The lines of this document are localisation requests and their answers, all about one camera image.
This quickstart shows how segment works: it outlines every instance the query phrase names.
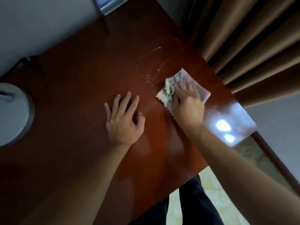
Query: round gray object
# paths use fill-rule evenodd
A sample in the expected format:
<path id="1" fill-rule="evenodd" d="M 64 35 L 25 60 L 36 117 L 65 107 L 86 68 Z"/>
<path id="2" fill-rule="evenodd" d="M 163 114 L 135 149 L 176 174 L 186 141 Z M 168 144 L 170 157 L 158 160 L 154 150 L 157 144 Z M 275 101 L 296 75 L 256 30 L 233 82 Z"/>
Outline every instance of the round gray object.
<path id="1" fill-rule="evenodd" d="M 21 139 L 35 116 L 32 98 L 17 86 L 0 83 L 0 146 Z"/>

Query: curtain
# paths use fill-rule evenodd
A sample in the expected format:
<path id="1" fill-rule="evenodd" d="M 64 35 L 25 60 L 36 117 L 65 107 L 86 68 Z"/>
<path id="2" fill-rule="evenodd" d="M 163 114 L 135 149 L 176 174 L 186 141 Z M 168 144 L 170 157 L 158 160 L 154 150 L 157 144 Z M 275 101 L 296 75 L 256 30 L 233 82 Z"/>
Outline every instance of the curtain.
<path id="1" fill-rule="evenodd" d="M 244 107 L 300 92 L 300 0 L 194 0 L 185 29 Z"/>

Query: dark pants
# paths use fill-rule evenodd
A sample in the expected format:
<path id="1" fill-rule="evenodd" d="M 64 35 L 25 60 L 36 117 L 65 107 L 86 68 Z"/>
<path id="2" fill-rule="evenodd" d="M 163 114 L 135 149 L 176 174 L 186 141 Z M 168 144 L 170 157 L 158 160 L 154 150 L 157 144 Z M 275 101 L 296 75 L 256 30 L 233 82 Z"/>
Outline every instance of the dark pants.
<path id="1" fill-rule="evenodd" d="M 205 224 L 224 225 L 221 217 L 205 194 L 199 175 L 179 188 L 183 225 Z M 143 215 L 132 221 L 130 225 L 166 224 L 169 197 L 150 208 Z"/>

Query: cleaning cloth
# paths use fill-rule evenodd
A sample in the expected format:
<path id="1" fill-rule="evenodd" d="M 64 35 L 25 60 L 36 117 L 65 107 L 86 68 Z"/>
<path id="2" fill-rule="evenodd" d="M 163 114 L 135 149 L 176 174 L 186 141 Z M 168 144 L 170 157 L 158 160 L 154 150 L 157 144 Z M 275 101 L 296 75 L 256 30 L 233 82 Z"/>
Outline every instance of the cleaning cloth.
<path id="1" fill-rule="evenodd" d="M 181 69 L 174 76 L 169 77 L 165 80 L 165 87 L 161 89 L 156 95 L 156 98 L 162 101 L 164 106 L 168 109 L 168 111 L 170 111 L 172 115 L 172 100 L 174 93 L 173 84 L 178 83 L 180 79 L 182 79 L 184 83 L 186 83 L 187 80 L 191 80 L 192 83 L 197 87 L 201 100 L 204 103 L 207 101 L 211 94 L 208 90 L 198 84 L 184 69 Z"/>

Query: reddish-brown table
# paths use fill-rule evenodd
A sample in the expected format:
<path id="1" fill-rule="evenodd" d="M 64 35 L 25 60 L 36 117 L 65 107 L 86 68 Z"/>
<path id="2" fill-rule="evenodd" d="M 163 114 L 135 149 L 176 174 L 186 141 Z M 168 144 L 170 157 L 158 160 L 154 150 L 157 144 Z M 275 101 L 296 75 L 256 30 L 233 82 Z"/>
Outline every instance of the reddish-brown table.
<path id="1" fill-rule="evenodd" d="M 127 224 L 207 164 L 155 98 L 164 79 L 184 68 L 212 95 L 205 125 L 232 145 L 256 125 L 156 0 L 129 0 L 1 79 L 27 90 L 36 104 L 31 130 L 0 148 L 0 223 L 17 224 L 62 183 L 106 150 L 104 102 L 140 95 L 145 132 L 121 162 L 95 224 Z M 217 129 L 225 120 L 228 132 Z"/>

